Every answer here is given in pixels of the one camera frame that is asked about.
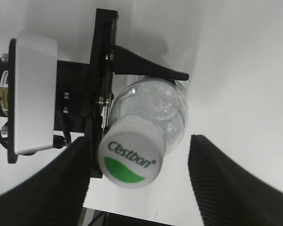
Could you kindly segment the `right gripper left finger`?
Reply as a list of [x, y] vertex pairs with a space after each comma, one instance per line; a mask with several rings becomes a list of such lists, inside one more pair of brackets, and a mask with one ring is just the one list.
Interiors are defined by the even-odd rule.
[[37, 174], [0, 195], [0, 226], [76, 226], [90, 182], [90, 143], [79, 137]]

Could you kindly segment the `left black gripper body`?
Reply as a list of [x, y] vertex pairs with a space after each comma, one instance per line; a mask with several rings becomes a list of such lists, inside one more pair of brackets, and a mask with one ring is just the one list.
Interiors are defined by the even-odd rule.
[[102, 178], [97, 148], [108, 126], [113, 80], [113, 46], [118, 12], [97, 9], [89, 63], [57, 62], [54, 147], [70, 146], [71, 133], [82, 133], [91, 143], [92, 178]]

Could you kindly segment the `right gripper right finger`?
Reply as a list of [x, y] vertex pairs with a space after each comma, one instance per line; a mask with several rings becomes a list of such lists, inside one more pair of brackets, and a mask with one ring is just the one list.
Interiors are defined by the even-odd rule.
[[283, 226], [283, 193], [203, 135], [192, 135], [188, 169], [205, 226]]

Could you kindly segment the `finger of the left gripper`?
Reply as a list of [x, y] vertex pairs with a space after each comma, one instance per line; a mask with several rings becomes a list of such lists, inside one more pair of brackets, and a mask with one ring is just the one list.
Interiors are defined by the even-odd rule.
[[121, 46], [113, 46], [112, 68], [115, 74], [149, 76], [168, 80], [187, 81], [189, 74], [151, 62]]

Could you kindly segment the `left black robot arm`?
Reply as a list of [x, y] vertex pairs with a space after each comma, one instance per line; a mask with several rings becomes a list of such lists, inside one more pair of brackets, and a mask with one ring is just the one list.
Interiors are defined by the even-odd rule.
[[115, 74], [186, 81], [174, 71], [116, 45], [118, 12], [97, 9], [88, 64], [57, 59], [57, 42], [20, 33], [0, 57], [0, 144], [8, 162], [20, 155], [71, 144], [71, 132], [84, 133], [96, 150], [108, 129]]

